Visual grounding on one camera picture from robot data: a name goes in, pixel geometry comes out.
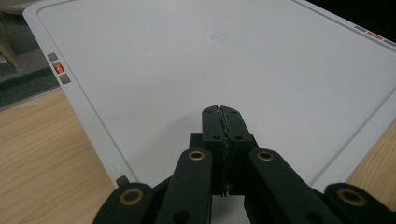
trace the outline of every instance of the white board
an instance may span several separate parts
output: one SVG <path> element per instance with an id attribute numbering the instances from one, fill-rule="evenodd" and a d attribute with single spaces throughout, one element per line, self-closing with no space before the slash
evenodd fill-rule
<path id="1" fill-rule="evenodd" d="M 227 105 L 323 190 L 396 115 L 394 46 L 303 1 L 44 1 L 24 17 L 113 181 L 160 183 L 201 111 Z"/>

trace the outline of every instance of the small sticker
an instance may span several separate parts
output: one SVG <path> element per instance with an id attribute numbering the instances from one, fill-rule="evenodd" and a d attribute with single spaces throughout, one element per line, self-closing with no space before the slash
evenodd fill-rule
<path id="1" fill-rule="evenodd" d="M 64 84 L 64 85 L 71 82 L 71 80 L 67 74 L 60 75 L 59 79 L 61 80 L 62 84 Z"/>
<path id="2" fill-rule="evenodd" d="M 51 62 L 55 62 L 56 60 L 58 60 L 58 57 L 56 56 L 55 53 L 48 54 L 47 56 L 49 57 L 49 60 Z"/>

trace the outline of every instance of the wooden table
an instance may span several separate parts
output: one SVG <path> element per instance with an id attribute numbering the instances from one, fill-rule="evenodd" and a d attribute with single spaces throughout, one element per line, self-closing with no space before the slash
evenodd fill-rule
<path id="1" fill-rule="evenodd" d="M 396 121 L 348 179 L 396 210 Z M 0 223 L 91 223 L 113 190 L 67 102 L 53 91 L 0 113 Z"/>

